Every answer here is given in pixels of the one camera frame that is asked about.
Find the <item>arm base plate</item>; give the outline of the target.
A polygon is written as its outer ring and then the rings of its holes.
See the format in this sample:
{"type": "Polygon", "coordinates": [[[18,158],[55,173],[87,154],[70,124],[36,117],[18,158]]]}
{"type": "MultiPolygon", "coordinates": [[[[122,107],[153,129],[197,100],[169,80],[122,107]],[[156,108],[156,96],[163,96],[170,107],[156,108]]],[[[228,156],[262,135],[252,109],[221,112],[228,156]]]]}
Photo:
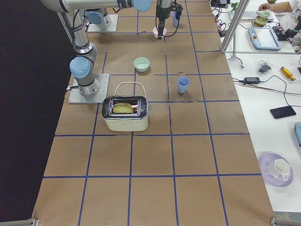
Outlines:
{"type": "Polygon", "coordinates": [[[70,104],[97,104],[103,103],[107,97],[109,74],[94,74],[94,82],[89,86],[80,86],[76,79],[73,81],[73,86],[69,96],[70,104]]]}
{"type": "Polygon", "coordinates": [[[89,14],[87,19],[89,33],[109,33],[117,30],[118,15],[89,14]]]}

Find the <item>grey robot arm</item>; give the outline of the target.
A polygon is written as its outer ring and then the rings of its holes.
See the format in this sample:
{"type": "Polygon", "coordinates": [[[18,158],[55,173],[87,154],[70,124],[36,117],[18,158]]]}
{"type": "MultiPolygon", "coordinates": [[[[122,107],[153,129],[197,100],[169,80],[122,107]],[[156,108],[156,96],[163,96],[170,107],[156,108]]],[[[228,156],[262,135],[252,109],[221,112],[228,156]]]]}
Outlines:
{"type": "Polygon", "coordinates": [[[77,57],[70,62],[70,71],[75,77],[79,93],[84,97],[95,95],[101,88],[93,75],[94,62],[97,56],[96,47],[89,41],[83,27],[80,9],[134,7],[138,11],[147,11],[152,4],[151,0],[43,0],[42,4],[48,9],[61,13],[63,21],[71,35],[73,49],[77,57]]]}

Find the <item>person forearm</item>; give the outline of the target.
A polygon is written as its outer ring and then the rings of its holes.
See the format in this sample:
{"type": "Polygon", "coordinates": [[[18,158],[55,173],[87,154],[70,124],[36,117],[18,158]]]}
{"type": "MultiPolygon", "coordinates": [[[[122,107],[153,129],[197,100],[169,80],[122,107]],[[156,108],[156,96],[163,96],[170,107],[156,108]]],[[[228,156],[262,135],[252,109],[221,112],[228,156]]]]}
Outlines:
{"type": "Polygon", "coordinates": [[[290,13],[293,11],[289,2],[280,2],[275,4],[264,3],[258,8],[259,11],[270,10],[275,13],[290,13]]]}

